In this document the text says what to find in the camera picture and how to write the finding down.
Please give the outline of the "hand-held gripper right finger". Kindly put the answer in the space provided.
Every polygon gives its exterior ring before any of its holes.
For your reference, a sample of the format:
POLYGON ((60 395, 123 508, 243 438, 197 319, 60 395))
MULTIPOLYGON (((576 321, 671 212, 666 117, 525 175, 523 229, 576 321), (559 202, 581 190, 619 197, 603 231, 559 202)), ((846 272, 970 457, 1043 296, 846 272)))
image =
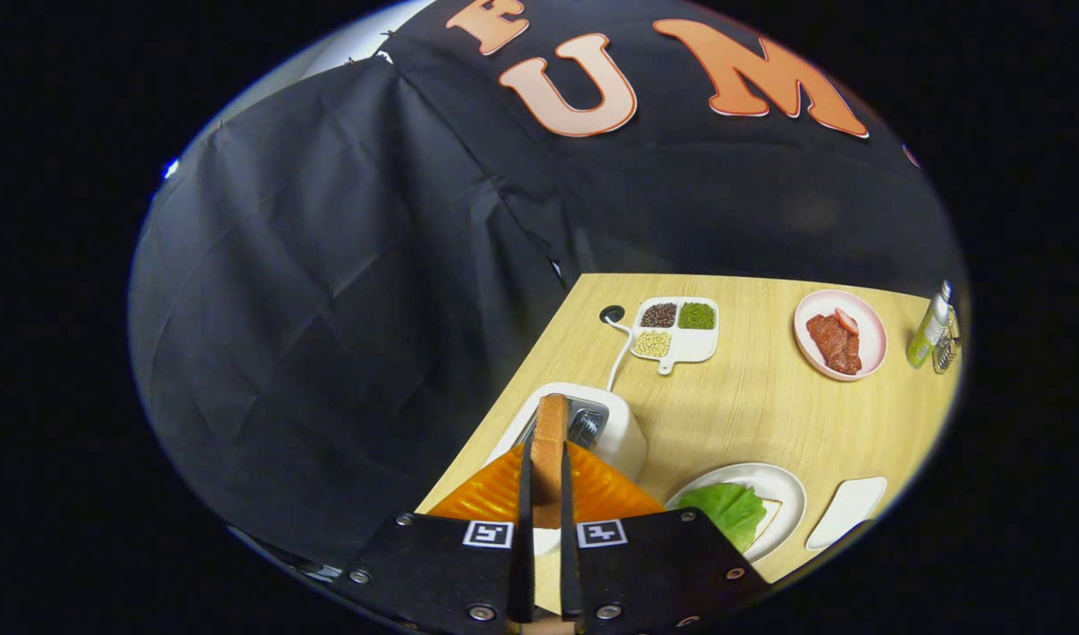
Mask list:
POLYGON ((576 522, 573 444, 562 467, 562 616, 575 632, 705 632, 768 598, 712 519, 687 507, 576 522))

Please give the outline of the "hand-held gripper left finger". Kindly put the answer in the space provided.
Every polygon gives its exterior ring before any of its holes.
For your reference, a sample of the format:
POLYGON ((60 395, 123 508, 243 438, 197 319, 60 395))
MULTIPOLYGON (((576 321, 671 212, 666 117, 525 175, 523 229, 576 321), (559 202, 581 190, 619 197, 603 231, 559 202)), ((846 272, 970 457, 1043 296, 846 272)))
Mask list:
POLYGON ((334 594, 397 630, 518 631, 535 609, 530 445, 507 451, 516 519, 395 513, 334 581, 334 594))

